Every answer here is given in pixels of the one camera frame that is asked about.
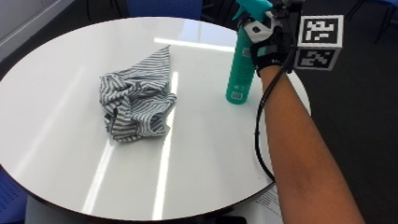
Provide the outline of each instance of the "spray nozzle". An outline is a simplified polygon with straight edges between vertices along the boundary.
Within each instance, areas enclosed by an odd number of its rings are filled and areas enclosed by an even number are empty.
[[[248,12],[257,21],[262,21],[265,12],[273,8],[273,4],[268,0],[237,0],[237,3],[240,4],[240,8],[233,20],[244,12]]]

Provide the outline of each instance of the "floor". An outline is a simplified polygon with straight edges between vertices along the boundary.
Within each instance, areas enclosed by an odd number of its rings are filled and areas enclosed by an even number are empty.
[[[305,2],[305,15],[346,14],[355,0]],[[347,179],[365,220],[398,222],[398,27],[373,45],[385,6],[366,3],[345,24],[343,50],[332,72],[296,71],[306,88],[313,120]],[[0,63],[0,79],[17,61],[56,36],[119,18],[107,0],[76,1],[27,44]],[[233,13],[218,13],[229,28]]]

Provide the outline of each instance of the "wall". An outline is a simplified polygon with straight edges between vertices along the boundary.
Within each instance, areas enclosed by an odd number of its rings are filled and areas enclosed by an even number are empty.
[[[0,62],[75,0],[0,0]]]

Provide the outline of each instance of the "forearm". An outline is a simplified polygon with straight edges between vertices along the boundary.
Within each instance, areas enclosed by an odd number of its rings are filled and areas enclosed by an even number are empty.
[[[261,70],[264,89],[277,70],[278,66]],[[345,178],[286,75],[265,105],[265,120],[285,223],[362,223]]]

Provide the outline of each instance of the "gray striped towel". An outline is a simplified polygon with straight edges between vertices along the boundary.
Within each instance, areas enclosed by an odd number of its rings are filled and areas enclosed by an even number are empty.
[[[104,121],[116,141],[164,135],[162,114],[177,100],[168,90],[169,76],[168,46],[137,65],[101,77]]]

